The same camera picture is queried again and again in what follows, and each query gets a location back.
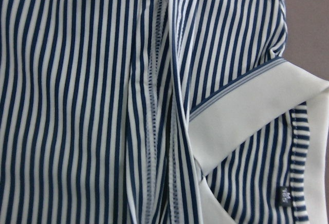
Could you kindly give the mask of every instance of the shirt fabric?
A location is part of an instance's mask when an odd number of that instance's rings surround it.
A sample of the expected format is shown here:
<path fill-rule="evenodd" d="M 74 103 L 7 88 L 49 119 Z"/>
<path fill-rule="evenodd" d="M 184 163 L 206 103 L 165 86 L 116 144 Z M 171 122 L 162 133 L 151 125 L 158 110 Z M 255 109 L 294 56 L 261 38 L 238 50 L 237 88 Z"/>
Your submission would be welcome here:
<path fill-rule="evenodd" d="M 282 57 L 284 0 L 0 11 L 0 223 L 326 222 L 329 83 Z"/>

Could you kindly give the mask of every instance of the gray background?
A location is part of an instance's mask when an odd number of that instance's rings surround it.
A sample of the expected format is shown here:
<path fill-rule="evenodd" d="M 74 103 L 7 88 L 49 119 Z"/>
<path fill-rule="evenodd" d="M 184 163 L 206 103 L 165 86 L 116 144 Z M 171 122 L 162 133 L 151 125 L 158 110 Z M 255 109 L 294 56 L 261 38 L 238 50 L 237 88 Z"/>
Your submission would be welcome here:
<path fill-rule="evenodd" d="M 284 57 L 314 75 L 329 80 L 329 0 L 285 0 L 285 3 L 288 41 Z M 329 146 L 325 186 L 329 213 Z"/>

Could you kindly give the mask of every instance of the small tag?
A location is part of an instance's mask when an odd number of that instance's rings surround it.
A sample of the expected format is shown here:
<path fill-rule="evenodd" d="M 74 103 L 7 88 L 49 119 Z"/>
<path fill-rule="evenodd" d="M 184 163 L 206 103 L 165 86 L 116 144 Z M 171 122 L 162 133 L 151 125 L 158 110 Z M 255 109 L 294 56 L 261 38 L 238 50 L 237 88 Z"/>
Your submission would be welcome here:
<path fill-rule="evenodd" d="M 279 187 L 280 205 L 283 207 L 291 207 L 293 201 L 291 200 L 291 189 L 289 186 Z"/>

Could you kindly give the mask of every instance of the brand tag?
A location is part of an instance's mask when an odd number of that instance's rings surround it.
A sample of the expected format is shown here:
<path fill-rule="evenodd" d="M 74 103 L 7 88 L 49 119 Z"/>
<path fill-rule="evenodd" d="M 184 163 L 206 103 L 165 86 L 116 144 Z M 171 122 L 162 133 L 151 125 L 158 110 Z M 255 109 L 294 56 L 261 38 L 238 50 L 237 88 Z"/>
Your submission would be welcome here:
<path fill-rule="evenodd" d="M 293 205 L 293 201 L 291 199 L 291 189 L 289 186 L 280 186 L 279 196 L 281 206 L 291 207 Z"/>

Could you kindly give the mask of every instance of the shirt front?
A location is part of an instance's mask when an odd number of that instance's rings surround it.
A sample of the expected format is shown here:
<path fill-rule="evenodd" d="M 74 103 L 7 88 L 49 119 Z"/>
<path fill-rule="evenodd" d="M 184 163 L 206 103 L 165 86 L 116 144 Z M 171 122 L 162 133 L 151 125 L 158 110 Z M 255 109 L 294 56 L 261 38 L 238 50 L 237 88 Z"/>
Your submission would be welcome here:
<path fill-rule="evenodd" d="M 284 0 L 0 4 L 0 223 L 326 220 L 329 84 L 282 58 Z"/>

